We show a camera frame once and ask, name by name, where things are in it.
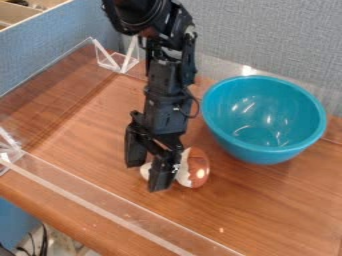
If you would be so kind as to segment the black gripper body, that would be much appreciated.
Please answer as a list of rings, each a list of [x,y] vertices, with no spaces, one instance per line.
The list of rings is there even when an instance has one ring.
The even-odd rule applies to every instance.
[[[162,154],[170,150],[182,154],[181,136],[186,133],[194,97],[189,91],[177,95],[161,96],[146,92],[145,112],[132,112],[132,123],[142,134],[148,153]]]

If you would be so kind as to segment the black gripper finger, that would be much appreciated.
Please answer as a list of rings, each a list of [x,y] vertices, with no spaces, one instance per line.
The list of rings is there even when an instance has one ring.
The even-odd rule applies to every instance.
[[[142,142],[142,134],[134,124],[126,128],[125,161],[129,168],[140,167],[146,163],[148,149]]]
[[[181,160],[182,155],[173,151],[165,151],[161,155],[154,157],[149,170],[149,190],[152,192],[170,188],[181,169]]]

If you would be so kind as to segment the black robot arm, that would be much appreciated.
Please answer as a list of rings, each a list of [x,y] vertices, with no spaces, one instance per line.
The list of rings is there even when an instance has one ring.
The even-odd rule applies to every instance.
[[[133,111],[126,128],[125,161],[130,167],[146,163],[149,190],[170,188],[185,151],[181,136],[197,116],[198,103],[189,86],[197,75],[198,33],[193,16],[178,0],[102,0],[104,10],[118,32],[137,36],[146,50],[145,110]]]

